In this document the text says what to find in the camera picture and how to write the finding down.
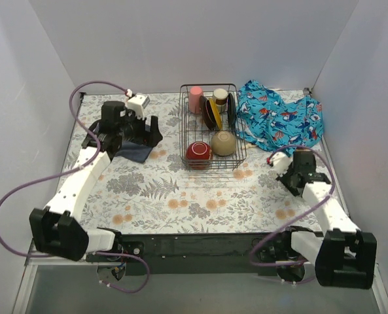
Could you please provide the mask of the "yellow patterned plate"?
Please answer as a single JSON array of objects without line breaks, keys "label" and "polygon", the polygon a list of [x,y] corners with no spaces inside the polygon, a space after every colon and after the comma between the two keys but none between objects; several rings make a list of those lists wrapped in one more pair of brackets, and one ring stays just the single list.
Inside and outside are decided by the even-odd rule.
[{"label": "yellow patterned plate", "polygon": [[213,117],[215,119],[217,128],[218,128],[218,130],[221,131],[222,130],[222,120],[221,120],[221,117],[220,117],[220,112],[219,112],[219,109],[217,107],[217,104],[215,103],[215,101],[211,97],[208,99],[208,102],[209,102],[209,104],[211,106],[211,110],[212,110]]}]

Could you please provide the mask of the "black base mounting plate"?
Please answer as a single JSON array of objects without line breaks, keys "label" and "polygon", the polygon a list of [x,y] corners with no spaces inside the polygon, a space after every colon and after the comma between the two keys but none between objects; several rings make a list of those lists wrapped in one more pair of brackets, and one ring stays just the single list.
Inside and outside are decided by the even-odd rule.
[{"label": "black base mounting plate", "polygon": [[104,255],[90,253],[88,262],[110,262],[125,268],[126,275],[255,273],[302,281],[304,257],[287,247],[287,235],[278,234],[253,258],[249,253],[263,233],[118,235]]}]

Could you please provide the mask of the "floral patterned table mat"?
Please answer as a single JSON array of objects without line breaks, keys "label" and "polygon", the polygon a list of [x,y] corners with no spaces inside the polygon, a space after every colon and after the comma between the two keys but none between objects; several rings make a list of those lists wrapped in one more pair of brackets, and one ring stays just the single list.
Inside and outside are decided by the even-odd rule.
[{"label": "floral patterned table mat", "polygon": [[277,181],[268,153],[246,145],[245,161],[232,171],[189,171],[179,155],[179,95],[151,94],[145,109],[156,115],[163,140],[146,162],[115,158],[84,206],[83,228],[124,234],[272,232],[300,216],[320,226],[307,205]]}]

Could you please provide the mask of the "steel cup brown band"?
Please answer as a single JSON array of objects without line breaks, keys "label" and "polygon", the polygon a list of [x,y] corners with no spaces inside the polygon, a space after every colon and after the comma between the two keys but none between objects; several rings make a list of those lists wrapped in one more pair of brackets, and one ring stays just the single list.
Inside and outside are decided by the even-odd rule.
[{"label": "steel cup brown band", "polygon": [[226,111],[228,99],[228,91],[224,88],[216,88],[213,91],[213,101],[215,102],[217,109],[220,113]]}]

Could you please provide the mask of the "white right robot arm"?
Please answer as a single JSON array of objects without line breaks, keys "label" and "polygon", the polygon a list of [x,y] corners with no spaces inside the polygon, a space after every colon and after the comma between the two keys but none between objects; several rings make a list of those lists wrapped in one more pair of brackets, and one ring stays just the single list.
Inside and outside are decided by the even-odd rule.
[{"label": "white right robot arm", "polygon": [[370,289],[374,280],[377,240],[362,231],[334,197],[332,179],[317,170],[315,154],[298,149],[292,156],[276,152],[269,160],[280,181],[294,196],[314,210],[323,236],[291,229],[291,237],[280,244],[288,260],[300,255],[314,265],[323,287]]}]

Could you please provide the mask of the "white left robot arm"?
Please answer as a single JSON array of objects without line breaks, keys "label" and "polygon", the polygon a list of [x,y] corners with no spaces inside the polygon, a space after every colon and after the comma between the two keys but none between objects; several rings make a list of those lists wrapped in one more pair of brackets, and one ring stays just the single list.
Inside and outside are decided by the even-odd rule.
[{"label": "white left robot arm", "polygon": [[93,187],[114,157],[144,162],[163,139],[158,117],[145,116],[149,101],[147,96],[136,95],[125,102],[106,101],[101,106],[101,118],[89,127],[82,142],[75,162],[77,172],[66,178],[43,209],[34,209],[29,216],[39,252],[72,261],[97,251],[111,262],[122,257],[120,232],[108,228],[85,230],[80,218]]}]

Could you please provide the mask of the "black bowl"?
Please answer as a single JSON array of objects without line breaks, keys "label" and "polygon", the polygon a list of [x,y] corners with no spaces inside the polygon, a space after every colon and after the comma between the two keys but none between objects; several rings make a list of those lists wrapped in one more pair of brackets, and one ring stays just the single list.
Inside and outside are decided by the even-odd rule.
[{"label": "black bowl", "polygon": [[230,130],[235,130],[235,123],[236,123],[236,102],[234,99],[233,94],[228,94],[227,99],[227,115],[228,115],[228,126]]}]

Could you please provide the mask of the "beige ceramic bowl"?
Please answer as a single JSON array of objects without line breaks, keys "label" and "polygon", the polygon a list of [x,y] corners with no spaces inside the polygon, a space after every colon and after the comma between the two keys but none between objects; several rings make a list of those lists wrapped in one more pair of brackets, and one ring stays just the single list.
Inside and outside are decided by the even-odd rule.
[{"label": "beige ceramic bowl", "polygon": [[219,131],[211,138],[211,149],[218,156],[229,156],[236,150],[236,138],[229,131]]}]

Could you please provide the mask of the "black wire dish rack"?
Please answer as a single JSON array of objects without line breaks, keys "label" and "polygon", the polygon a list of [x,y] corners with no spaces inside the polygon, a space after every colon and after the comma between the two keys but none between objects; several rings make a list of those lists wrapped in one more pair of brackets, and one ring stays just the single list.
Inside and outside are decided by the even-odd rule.
[{"label": "black wire dish rack", "polygon": [[[179,155],[181,161],[184,165],[184,168],[189,171],[203,171],[203,170],[194,170],[188,167],[188,161],[185,158],[186,150],[190,144],[195,141],[203,141],[208,145],[211,144],[211,138],[214,136],[218,130],[217,125],[214,130],[209,130],[207,126],[203,123],[202,115],[191,113],[188,109],[188,94],[190,88],[194,86],[193,84],[183,84],[179,88]],[[245,140],[239,138],[238,131],[243,131],[244,127],[241,125],[239,118],[237,117],[237,107],[238,107],[238,90],[235,84],[232,83],[213,83],[213,84],[198,84],[203,90],[203,96],[207,98],[207,110],[209,111],[210,117],[215,121],[211,106],[208,102],[208,99],[213,98],[213,91],[216,88],[224,88],[228,93],[233,94],[236,102],[236,123],[235,130],[230,130],[228,126],[228,115],[227,115],[227,106],[226,111],[220,113],[222,120],[222,130],[229,131],[236,138],[236,150],[233,154],[229,156],[218,156],[213,153],[213,159],[210,161],[210,166],[205,169],[213,171],[232,171],[238,168],[241,163],[243,163],[247,157],[246,144]]]}]

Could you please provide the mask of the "aluminium frame rail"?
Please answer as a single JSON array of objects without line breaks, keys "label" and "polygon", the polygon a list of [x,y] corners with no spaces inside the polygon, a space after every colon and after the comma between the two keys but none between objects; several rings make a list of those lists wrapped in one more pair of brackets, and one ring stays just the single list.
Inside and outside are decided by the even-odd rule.
[{"label": "aluminium frame rail", "polygon": [[126,275],[110,262],[44,258],[32,251],[15,313],[388,313],[379,274],[370,289],[322,287],[255,273]]}]

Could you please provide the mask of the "red floral plate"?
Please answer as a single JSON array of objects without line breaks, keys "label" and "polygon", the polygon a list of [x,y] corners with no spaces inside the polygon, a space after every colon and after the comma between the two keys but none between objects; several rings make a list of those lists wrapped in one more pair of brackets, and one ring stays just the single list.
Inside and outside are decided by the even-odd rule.
[{"label": "red floral plate", "polygon": [[216,122],[210,117],[209,111],[207,110],[207,98],[205,96],[200,96],[199,103],[203,123],[209,130],[214,130]]}]

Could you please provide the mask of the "pink plastic cup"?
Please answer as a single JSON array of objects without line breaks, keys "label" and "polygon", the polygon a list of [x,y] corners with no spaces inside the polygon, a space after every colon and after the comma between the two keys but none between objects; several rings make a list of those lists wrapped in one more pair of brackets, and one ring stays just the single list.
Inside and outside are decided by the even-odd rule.
[{"label": "pink plastic cup", "polygon": [[200,98],[203,90],[200,86],[192,86],[188,94],[188,109],[191,113],[200,114]]}]

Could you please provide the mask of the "red bowl cream inside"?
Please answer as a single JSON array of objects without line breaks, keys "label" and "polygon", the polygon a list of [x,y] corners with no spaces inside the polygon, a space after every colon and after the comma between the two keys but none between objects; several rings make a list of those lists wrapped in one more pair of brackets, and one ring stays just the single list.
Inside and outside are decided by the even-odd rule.
[{"label": "red bowl cream inside", "polygon": [[195,141],[186,150],[185,158],[188,167],[194,170],[205,170],[213,159],[211,147],[203,141]]}]

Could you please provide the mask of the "dark blue folded towel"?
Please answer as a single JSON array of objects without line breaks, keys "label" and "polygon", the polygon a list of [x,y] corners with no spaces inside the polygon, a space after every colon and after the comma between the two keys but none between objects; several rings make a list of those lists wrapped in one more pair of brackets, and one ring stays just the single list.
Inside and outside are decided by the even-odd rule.
[{"label": "dark blue folded towel", "polygon": [[110,160],[123,157],[139,164],[145,162],[152,147],[144,144],[142,132],[134,131],[129,126],[120,126],[109,133],[101,133],[99,125],[99,121],[95,121],[89,130],[97,135],[101,142],[101,151],[106,152]]}]

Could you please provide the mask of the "blue fish print cloth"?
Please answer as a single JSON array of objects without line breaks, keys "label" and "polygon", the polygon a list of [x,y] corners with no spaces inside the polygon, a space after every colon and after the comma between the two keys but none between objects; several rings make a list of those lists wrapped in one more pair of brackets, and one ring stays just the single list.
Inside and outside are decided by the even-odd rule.
[{"label": "blue fish print cloth", "polygon": [[238,91],[236,134],[267,152],[315,146],[324,134],[322,105],[311,96],[287,103],[275,90],[250,80]]}]

